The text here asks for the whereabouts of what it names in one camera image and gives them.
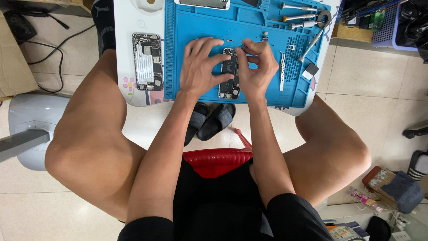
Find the pink bottle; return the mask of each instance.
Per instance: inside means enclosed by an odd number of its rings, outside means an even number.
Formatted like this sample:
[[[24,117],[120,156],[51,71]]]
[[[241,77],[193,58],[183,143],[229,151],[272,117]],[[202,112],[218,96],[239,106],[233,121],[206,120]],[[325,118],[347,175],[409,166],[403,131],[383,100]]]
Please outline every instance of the pink bottle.
[[[377,206],[377,202],[368,196],[362,194],[358,189],[356,189],[353,186],[350,186],[348,189],[348,193],[353,196],[358,201],[362,202],[363,204],[367,205],[370,209],[376,210],[378,212],[382,212],[382,208]]]

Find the person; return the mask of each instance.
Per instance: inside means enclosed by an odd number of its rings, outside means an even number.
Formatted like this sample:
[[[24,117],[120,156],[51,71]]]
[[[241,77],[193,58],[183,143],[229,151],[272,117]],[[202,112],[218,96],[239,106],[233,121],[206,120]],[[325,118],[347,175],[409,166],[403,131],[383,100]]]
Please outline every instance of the person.
[[[111,2],[95,1],[109,3],[112,10]],[[109,24],[95,16],[94,22],[99,32]],[[121,132],[127,107],[117,85],[114,41],[106,38],[103,54],[55,128],[45,166],[75,194],[126,222],[118,240],[332,240],[313,206],[367,170],[370,153],[317,95],[295,118],[306,143],[281,153],[265,98],[278,63],[266,42],[245,39],[246,52],[236,49],[253,159],[217,178],[202,178],[182,158],[184,137],[199,97],[232,77],[211,73],[230,58],[208,57],[223,41],[205,37],[183,46],[180,90],[144,150]],[[249,62],[258,68],[250,69]],[[263,216],[271,235],[261,232]]]

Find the metal tweezers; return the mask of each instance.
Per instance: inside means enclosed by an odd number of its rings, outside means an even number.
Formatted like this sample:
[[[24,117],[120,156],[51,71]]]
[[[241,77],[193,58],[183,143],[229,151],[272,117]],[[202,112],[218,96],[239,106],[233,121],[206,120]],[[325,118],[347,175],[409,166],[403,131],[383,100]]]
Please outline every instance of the metal tweezers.
[[[279,90],[284,90],[284,74],[285,74],[285,54],[284,52],[281,52],[281,83],[279,85]]]

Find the black plastic bag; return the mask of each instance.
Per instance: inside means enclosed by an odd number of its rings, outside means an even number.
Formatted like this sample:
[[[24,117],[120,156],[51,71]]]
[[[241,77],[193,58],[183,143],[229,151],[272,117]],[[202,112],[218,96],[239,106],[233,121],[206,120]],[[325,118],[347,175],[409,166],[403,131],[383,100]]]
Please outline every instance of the black plastic bag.
[[[411,0],[401,5],[395,42],[418,48],[424,63],[428,63],[428,1]]]

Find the phone logic board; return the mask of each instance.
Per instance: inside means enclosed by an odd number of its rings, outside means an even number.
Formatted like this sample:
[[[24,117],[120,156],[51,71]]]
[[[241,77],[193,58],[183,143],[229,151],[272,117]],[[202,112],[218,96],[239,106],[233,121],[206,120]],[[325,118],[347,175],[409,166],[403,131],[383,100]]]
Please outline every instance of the phone logic board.
[[[162,57],[161,38],[159,35],[134,33],[132,46],[134,48],[135,76],[137,89],[162,90]]]
[[[230,60],[223,61],[221,63],[222,74],[233,74],[235,78],[230,79],[220,84],[218,89],[218,96],[225,99],[237,99],[239,98],[239,64],[238,57],[232,48],[225,48],[223,54],[230,55]]]

